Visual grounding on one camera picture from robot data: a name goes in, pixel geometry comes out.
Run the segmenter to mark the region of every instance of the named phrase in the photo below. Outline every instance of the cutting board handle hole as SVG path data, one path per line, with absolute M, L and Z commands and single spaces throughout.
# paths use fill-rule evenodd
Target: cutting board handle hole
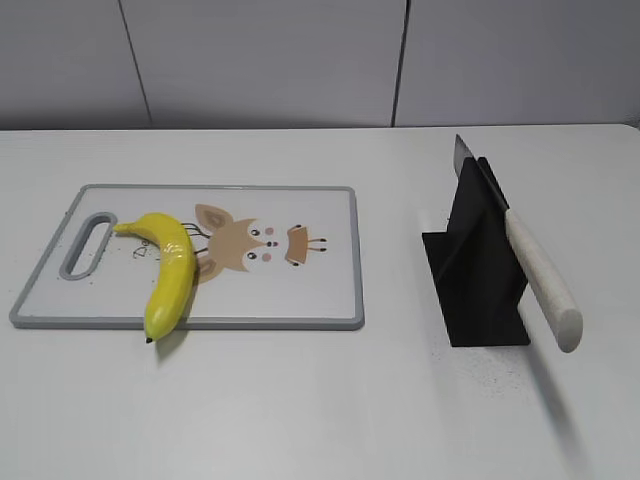
M 88 217 L 80 227 L 60 266 L 60 277 L 80 280 L 96 269 L 117 223 L 113 213 L 100 212 Z

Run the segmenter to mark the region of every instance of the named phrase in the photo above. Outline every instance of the white knife handle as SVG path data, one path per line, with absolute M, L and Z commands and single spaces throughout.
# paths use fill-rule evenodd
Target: white knife handle
M 511 209 L 505 213 L 511 244 L 560 350 L 572 352 L 582 338 L 582 313 L 555 265 Z

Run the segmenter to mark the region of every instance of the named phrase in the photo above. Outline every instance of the cartoon animal print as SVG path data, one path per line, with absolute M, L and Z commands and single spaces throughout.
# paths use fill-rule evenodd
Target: cartoon animal print
M 287 230 L 287 237 L 289 237 L 289 248 L 284 256 L 284 259 L 294 267 L 304 264 L 307 261 L 307 252 L 312 250 L 314 252 L 326 252 L 325 247 L 315 248 L 309 246 L 310 243 L 326 242 L 326 238 L 312 238 L 309 240 L 309 233 L 307 227 L 302 225 L 296 225 Z
M 256 260 L 259 249 L 266 249 L 260 258 L 263 262 L 272 259 L 271 251 L 275 252 L 279 246 L 277 241 L 262 241 L 262 235 L 271 236 L 275 233 L 273 227 L 267 227 L 264 232 L 252 227 L 255 218 L 246 218 L 235 221 L 233 216 L 218 207 L 210 205 L 196 205 L 196 218 L 203 228 L 209 230 L 211 235 L 204 233 L 198 225 L 185 223 L 185 228 L 192 233 L 208 239 L 206 248 L 196 251 L 198 255 L 199 282 L 207 282 L 217 277 L 228 268 L 238 272 L 248 272 L 245 259 Z M 304 264 L 307 260 L 308 250 L 324 252 L 326 248 L 313 248 L 310 244 L 326 242 L 325 238 L 309 240 L 307 227 L 296 225 L 287 231 L 289 247 L 284 255 L 285 260 L 293 266 Z

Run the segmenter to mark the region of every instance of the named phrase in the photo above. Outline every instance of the banana tip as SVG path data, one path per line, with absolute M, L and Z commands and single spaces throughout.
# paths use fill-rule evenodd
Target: banana tip
M 113 226 L 113 231 L 116 233 L 127 233 L 129 231 L 128 223 L 119 223 Z

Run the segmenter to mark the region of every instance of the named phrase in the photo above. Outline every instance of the banana stem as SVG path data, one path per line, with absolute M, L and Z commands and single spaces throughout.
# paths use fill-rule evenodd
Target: banana stem
M 129 233 L 132 225 L 132 223 L 119 223 L 113 226 L 113 231 L 116 233 Z

